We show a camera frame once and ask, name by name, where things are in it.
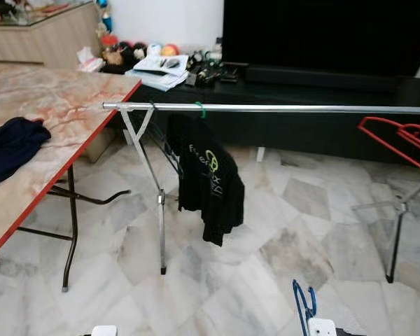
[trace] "red table edge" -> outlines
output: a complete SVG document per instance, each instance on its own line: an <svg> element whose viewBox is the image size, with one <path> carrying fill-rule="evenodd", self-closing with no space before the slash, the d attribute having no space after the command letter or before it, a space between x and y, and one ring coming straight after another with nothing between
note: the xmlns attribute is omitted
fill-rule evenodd
<svg viewBox="0 0 420 336"><path fill-rule="evenodd" d="M126 94L125 98L123 98L123 102L127 102L127 100L134 94L134 92L140 87L141 80L134 86L134 88ZM112 112L107 116L107 118L101 123L100 126L92 133L91 136L81 145L80 148L73 154L69 161L58 171L58 173L51 179L50 182L45 186L44 189L33 199L33 201L29 204L29 206L20 214L19 217L15 220L14 224L5 232L5 234L0 238L0 248L6 243L6 241L13 235L14 231L22 224L26 217L34 210L37 204L42 200L42 198L48 193L51 187L61 178L62 175L67 171L67 169L76 161L76 159L81 155L81 153L85 150L85 148L95 139L95 137L100 133L104 126L109 122L110 119L117 113L117 110L112 110Z"/></svg>

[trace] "marble floor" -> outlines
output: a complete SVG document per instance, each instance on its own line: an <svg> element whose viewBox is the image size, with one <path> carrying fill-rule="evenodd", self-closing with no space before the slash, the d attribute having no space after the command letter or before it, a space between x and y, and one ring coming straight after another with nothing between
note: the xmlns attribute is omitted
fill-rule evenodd
<svg viewBox="0 0 420 336"><path fill-rule="evenodd" d="M377 244L392 209L351 210L409 190L420 171L271 149L257 163L254 148L229 149L246 185L244 224L219 248L202 241L198 213L179 212L168 199L166 276L155 190L134 149L117 139L96 164L80 158L78 192L132 194L106 206L78 203L68 293L68 242L10 238L0 250L0 336L78 336L100 324L117 325L121 336L297 336L293 279L316 289L318 316L338 328L420 336L420 196L405 219L394 284L385 281ZM147 151L166 191L177 193L161 153ZM47 196L24 225L68 234L69 221L68 201Z"/></svg>

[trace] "white wall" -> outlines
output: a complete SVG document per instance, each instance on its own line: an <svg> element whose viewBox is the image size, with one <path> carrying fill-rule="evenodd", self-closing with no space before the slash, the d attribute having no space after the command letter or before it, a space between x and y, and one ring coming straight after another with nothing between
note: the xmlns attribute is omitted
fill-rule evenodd
<svg viewBox="0 0 420 336"><path fill-rule="evenodd" d="M224 0L109 0L120 40L203 45L223 35Z"/></svg>

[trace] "television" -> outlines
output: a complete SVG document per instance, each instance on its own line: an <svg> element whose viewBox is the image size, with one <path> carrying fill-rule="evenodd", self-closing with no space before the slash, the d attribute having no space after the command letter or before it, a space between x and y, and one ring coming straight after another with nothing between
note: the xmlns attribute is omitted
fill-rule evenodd
<svg viewBox="0 0 420 336"><path fill-rule="evenodd" d="M420 67L420 0L225 0L224 63L395 78Z"/></svg>

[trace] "black t-shirt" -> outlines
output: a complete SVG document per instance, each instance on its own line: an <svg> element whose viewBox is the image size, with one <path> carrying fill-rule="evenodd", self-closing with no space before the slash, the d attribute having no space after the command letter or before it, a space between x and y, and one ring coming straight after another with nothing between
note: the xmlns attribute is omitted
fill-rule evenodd
<svg viewBox="0 0 420 336"><path fill-rule="evenodd" d="M235 161L200 118L171 115L167 140L183 170L178 209L201 210L203 239L222 246L223 235L243 223L244 184Z"/></svg>

